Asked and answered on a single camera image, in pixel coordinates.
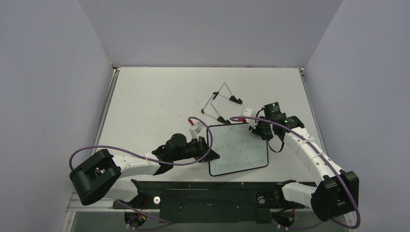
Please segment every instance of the gray wall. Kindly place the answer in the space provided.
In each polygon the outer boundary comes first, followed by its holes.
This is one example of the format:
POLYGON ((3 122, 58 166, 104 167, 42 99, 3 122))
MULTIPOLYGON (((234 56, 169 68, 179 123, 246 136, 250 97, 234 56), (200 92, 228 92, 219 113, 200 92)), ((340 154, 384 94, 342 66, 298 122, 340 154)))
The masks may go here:
POLYGON ((410 1, 344 0, 306 67, 329 156, 360 178, 360 231, 409 231, 410 1))
POLYGON ((0 2, 0 231, 60 230, 111 75, 77 0, 0 2))
POLYGON ((305 67, 342 0, 79 0, 116 66, 305 67))

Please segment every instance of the whiteboard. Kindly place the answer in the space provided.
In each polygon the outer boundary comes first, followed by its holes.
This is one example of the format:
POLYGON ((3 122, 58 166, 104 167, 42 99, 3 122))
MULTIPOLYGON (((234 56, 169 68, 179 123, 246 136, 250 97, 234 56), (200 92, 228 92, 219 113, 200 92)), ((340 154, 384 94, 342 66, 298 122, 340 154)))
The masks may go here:
POLYGON ((236 173, 268 165, 266 141, 249 131, 249 124, 210 126, 212 150, 219 159, 209 162, 211 176, 236 173))

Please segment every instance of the white table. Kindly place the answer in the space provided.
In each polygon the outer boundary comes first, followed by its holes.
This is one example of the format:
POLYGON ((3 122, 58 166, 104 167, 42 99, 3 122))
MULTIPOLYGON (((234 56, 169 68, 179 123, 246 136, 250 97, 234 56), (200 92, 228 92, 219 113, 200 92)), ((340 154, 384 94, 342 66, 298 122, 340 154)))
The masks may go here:
MULTIPOLYGON (((238 105, 218 97, 214 103, 225 119, 239 115, 244 108, 259 110, 265 104, 279 102, 282 112, 298 116, 321 146, 299 70, 276 68, 122 67, 98 144, 119 146, 144 154, 165 144, 174 133, 182 133, 190 140, 189 116, 199 117, 208 125, 220 124, 201 114, 200 110, 224 82, 243 101, 238 105)), ((210 106, 205 111, 213 113, 210 106)), ((278 149, 280 141, 275 138, 271 145, 278 149)), ((306 167, 287 146, 281 153, 269 151, 269 165, 265 168, 212 177, 208 163, 197 163, 174 167, 165 174, 140 175, 133 179, 215 182, 281 182, 294 179, 313 182, 306 167)))

